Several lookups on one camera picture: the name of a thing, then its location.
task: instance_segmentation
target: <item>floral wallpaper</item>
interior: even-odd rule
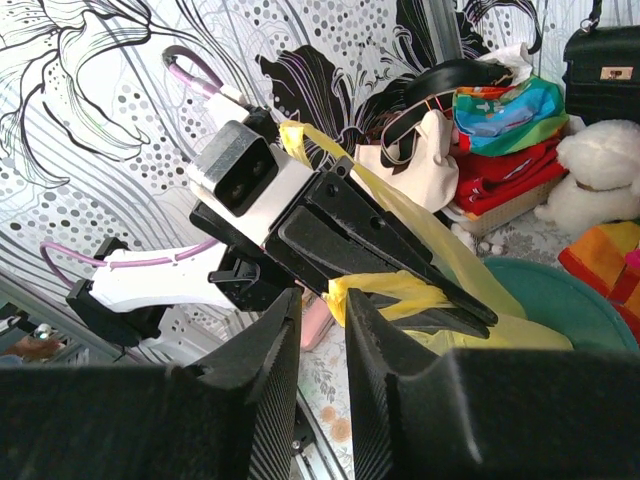
[[[0,0],[0,267],[62,299],[43,240],[92,254],[107,236],[134,249],[204,239],[187,219],[185,166],[215,127],[203,98],[164,69],[169,45],[352,151],[403,108],[404,85],[444,59],[527,42],[537,71],[560,81],[564,43],[590,11],[589,0],[448,1]],[[443,15],[458,31],[435,34]],[[603,24],[638,18],[640,0],[605,2]],[[434,38],[459,46],[438,54]],[[72,278],[91,275],[54,260]],[[204,323],[233,334],[217,321]]]

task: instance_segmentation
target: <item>plush toy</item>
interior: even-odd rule
[[[613,220],[640,217],[640,125],[595,123],[562,140],[558,162],[569,170],[536,216],[582,234]]]

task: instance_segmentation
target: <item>gold clasp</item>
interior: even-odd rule
[[[631,80],[633,67],[602,67],[600,80]]]

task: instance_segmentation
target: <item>camera lens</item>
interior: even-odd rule
[[[233,190],[231,190],[231,198],[233,200],[238,200],[239,198],[242,198],[243,194],[244,194],[243,184],[236,185],[235,187],[233,187]]]
[[[251,173],[253,173],[256,177],[260,175],[264,171],[264,161],[258,160],[256,164],[253,166]]]

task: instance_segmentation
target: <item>colorful cloth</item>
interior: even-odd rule
[[[487,157],[524,150],[567,123],[557,85],[532,76],[516,87],[463,87],[453,99],[460,148]]]
[[[456,159],[460,170],[456,204],[475,215],[496,208],[566,172],[556,161],[558,137],[502,157],[470,153]]]
[[[560,252],[558,260],[609,300],[640,343],[640,269],[627,265],[624,258],[639,241],[640,226],[635,222],[599,225]]]

